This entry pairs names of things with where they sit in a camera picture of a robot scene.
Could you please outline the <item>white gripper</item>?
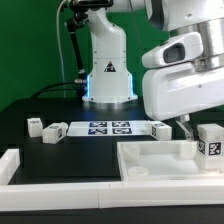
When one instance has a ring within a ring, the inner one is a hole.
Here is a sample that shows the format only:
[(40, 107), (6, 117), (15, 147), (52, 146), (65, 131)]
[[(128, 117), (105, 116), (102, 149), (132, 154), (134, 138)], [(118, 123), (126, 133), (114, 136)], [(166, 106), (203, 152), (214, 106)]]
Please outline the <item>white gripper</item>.
[(188, 114), (224, 104), (224, 68), (196, 71), (193, 60), (202, 53), (201, 35), (191, 32), (142, 56), (148, 68), (142, 81), (146, 114), (154, 120), (177, 117), (188, 141), (194, 140)]

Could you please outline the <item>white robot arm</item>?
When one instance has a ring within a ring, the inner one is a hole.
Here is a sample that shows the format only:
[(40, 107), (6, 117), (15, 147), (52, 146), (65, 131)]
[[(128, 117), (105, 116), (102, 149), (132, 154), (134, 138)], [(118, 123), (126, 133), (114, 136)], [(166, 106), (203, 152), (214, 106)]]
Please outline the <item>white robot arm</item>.
[(85, 100), (98, 108), (137, 98), (126, 68), (126, 35), (106, 18), (108, 12), (144, 8), (150, 24), (169, 33), (167, 42), (142, 56), (148, 117), (174, 118), (194, 138), (191, 113), (224, 104), (224, 0), (114, 0), (88, 10), (93, 69)]

